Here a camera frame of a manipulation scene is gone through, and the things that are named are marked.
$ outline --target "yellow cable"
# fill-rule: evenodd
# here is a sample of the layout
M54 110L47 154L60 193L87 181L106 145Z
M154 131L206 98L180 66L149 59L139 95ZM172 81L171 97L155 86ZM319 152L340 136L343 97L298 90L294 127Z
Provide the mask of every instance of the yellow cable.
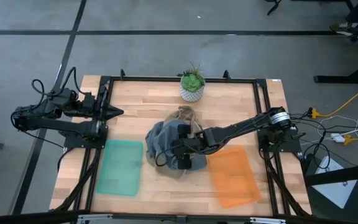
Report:
M313 109L312 111L312 118L316 118L318 116L320 117L329 117L332 116L334 114L336 114L338 111L340 111L343 107L345 107L346 105L348 105L354 98L356 98L358 96L358 93L356 95L354 95L352 98L350 98L346 103L344 103L342 106L340 106L338 109L336 109L334 112L330 113L330 114L319 114L315 109Z

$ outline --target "white pot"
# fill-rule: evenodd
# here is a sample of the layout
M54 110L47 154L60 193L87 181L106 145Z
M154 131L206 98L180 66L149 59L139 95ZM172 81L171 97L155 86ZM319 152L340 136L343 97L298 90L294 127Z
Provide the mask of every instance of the white pot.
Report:
M199 90L195 92L190 92L188 90L185 90L182 85L180 85L180 96L187 102L196 102L203 96L204 87L205 85L203 85Z

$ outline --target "black cable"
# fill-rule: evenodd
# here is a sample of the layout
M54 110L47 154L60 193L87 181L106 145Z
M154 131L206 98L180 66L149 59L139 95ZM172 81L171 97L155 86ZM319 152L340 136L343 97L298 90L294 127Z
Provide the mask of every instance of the black cable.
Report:
M59 160L58 160L58 162L57 162L57 172L59 172L60 163L61 163L63 157L65 157L65 155L66 155L67 153L69 153L71 150L73 150L73 148L67 149L67 151L65 151L65 152L63 153L63 155L60 156L60 158L59 158Z
M341 128L358 128L358 126L344 126L344 125L335 125L335 126L332 126L330 128L326 128L326 130L329 130L329 129L332 129L332 128L336 128L336 127L341 127Z
M321 136L321 138L320 138L320 140L318 141L318 143L312 143L312 145L309 146L309 147L306 149L306 151L303 153L303 157L306 159L306 156L305 156L305 155L306 155L307 151L314 146L314 149L313 149L313 161L314 161L314 163L315 163L316 166L318 166L320 169L326 169L326 168L328 168L328 167L329 167L329 163L331 162L331 155L330 155L330 153L329 153L328 148L327 148L324 144L322 144L322 141L324 141L324 138L325 138L326 133L327 133L326 128L325 128L322 124L320 124L319 122L317 122L317 121L313 121L313 120L309 120L309 119L303 119L303 118L291 118L291 119L298 119L298 120L301 120L301 121L309 121L309 122L317 123L317 124L319 124L319 125L324 129L323 135ZM326 166L326 167L320 167L320 165L319 165L319 164L317 163L317 161L316 161L316 154L317 154L318 150L321 148L320 146L323 146L323 149L325 149L325 150L327 151L327 154L328 154L328 163L327 163L327 166Z
M21 131L21 130L15 125L15 123L14 123L14 120L13 120L13 115L14 115L14 113L15 113L15 112L11 113L11 123L12 123L12 125L13 125L18 131ZM59 144L57 144L57 143L54 143L54 142L49 141L49 140L46 140L46 139L44 139L44 138L40 138L40 137L38 137L38 136L35 136L35 135L33 135L33 134L28 133L27 131L22 131L22 132L25 133L25 134L28 134L28 135L31 136L31 137L34 137L34 138L37 138L37 139L41 139L41 140L43 140L43 141L49 142L50 144L54 144L55 146L58 146L58 147L60 147L60 148L63 148L63 146L61 146L61 145L59 145Z
M309 123L304 123L304 122L297 122L297 124L306 124L306 125L309 125L309 126L312 126L318 130L324 130L324 128L318 128L312 124L309 124ZM327 131L327 133L346 133L346 132L349 132L349 131L353 131L353 129L350 129L350 130L343 130L343 131Z
M297 113L297 114L291 114L291 113L288 113L288 115L290 115L290 116L293 116L293 115L301 115L301 116L303 116L305 113Z
M311 141L307 141L307 140L304 140L302 138L300 138L300 140L304 141L304 142L308 142L308 143L311 143L311 144L315 144ZM335 156L338 156L339 158L341 158L343 161L347 162L348 164L352 165L352 166L358 166L358 165L355 165L353 163L351 163L350 161L348 161L347 159L343 158L342 156L340 156L339 154L336 154L335 152L332 152L332 151L329 151L330 153L334 154Z
M85 95L85 93L83 91L80 90L80 88L78 87L78 84L77 84L77 69L76 67L73 67L74 68L74 84L75 84L75 88L78 90L79 93L82 93Z
M41 99L40 99L40 101L38 102L37 105L35 105L34 107L31 108L32 110L38 108L38 107L41 105L42 101L44 100L44 95L45 95L44 84L41 82L41 80L35 79L35 80L32 80L32 81L31 81L31 86L32 86L32 88L33 88L35 91L38 92L39 90L34 86L34 82L39 82L39 83L40 83L42 92L40 92L40 93L41 93Z
M168 156L167 156L167 154L165 154L165 152L167 152L167 151L169 151L169 150L171 150L171 149L173 149L173 148L174 148L174 147L169 148L169 149L166 149L166 150L164 150L164 151L158 153L157 156L155 157L155 165L158 166L158 167L162 167L162 166L167 165L169 162L171 162L172 159L173 159L175 156L172 156L171 158L168 159ZM158 163L157 163L157 160L158 160L158 158L161 156L161 154L163 154L163 153L164 153L165 156L167 157L167 160L166 160L163 164L158 164Z
M319 167L320 169L327 169L328 167L329 167L329 163L331 162L331 155L330 155L330 150L328 150L328 148L327 148L327 146L325 146L324 144L322 144L322 143L313 143L311 146L309 146L305 151L304 151L304 153L303 153L303 157L304 157L304 159L306 159L306 153L308 152L308 150L309 149L311 149L313 146L316 146L315 148L314 148L314 151L313 151L313 161L314 161L314 163L316 164L316 166L317 167ZM318 163L317 163L317 161L316 161L316 154L317 154L317 150L318 149L324 149L325 151L327 151L327 155L328 155L328 163L327 163L327 166L326 167L321 167Z
M192 151L194 151L195 153L197 154L201 154L201 155L211 155L211 154L214 154L215 152L218 152L220 149L216 149L216 150L213 150L213 151L197 151L195 148L187 145L187 144L184 144L187 148L191 149Z
M258 152L259 152L259 156L260 156L263 160L265 160L265 157L262 156L262 152L261 152L260 150L258 150ZM273 157L274 157L274 153L272 154L272 156L269 157L269 160L272 160Z
M63 90L64 90L64 88L66 87L66 84L67 84L67 82L68 82L68 79L70 78L71 74L74 72L74 84L75 84L75 88L78 90L78 92L80 92L80 93L82 93L82 94L85 94L85 93L82 92L82 91L80 90L80 88L78 87L78 83L77 83L77 72L76 72L76 71L77 71L76 67L72 67L72 68L70 69L70 71L67 73L66 79L65 79L65 81L63 82L62 87L60 87L60 91L59 91L58 93L53 93L53 92L52 92L52 94L45 93L45 91L44 91L44 84L42 84L42 82L41 82L39 79L34 79L34 80L32 80L32 81L31 81L31 86L32 86L32 88L33 88L37 93L41 94L42 96L58 96L58 95L60 95L60 94L63 93ZM40 91L37 87L35 87L34 82L39 82L39 83L41 84L42 91Z
M49 142L50 144L54 144L55 146L58 146L58 147L60 147L60 148L63 148L63 146L61 146L61 145L59 145L59 144L57 144L57 143L54 143L53 141L49 141L49 140L46 140L46 139L44 139L44 138L40 138L40 137L35 136L35 135L33 135L33 134L30 134L30 133L28 133L28 132L26 132L26 131L23 131L23 133L24 133L24 134L28 134L29 136L32 136L32 137L34 137L34 138L41 139L41 140L43 140L43 141Z

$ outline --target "gray cloth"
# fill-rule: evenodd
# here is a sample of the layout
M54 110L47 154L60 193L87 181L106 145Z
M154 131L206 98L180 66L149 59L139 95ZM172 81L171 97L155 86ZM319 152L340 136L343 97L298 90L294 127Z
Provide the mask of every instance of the gray cloth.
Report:
M200 130L200 126L196 123L193 109L186 106L179 107L177 118L184 117L186 119L172 119L170 116L165 121L156 123L146 136L146 158L152 166L156 167L157 172L163 175L178 178L184 173L184 170L178 170L178 160L169 150L172 146L172 141L178 137L178 125L193 124L191 125L192 134ZM159 167L155 165L155 159L158 155L158 164L164 164L168 161L165 166ZM207 165L205 155L192 154L190 159L190 170L199 170Z

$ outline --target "plastic mat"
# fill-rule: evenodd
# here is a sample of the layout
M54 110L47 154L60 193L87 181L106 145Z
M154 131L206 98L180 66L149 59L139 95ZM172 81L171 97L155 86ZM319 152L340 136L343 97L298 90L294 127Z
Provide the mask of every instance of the plastic mat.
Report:
M142 142L108 140L96 192L135 196L139 189L142 158Z
M223 208L260 200L260 192L242 146L225 146L208 156L208 167Z

